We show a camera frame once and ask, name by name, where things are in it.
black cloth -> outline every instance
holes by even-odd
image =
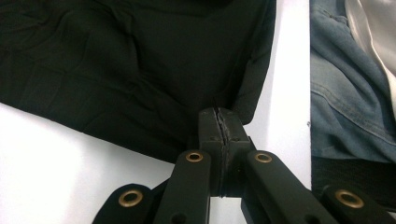
[[[0,2],[0,102],[175,161],[200,110],[252,119],[275,2]]]

jeans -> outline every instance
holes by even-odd
[[[344,0],[311,0],[312,155],[396,162],[385,73],[347,25]]]

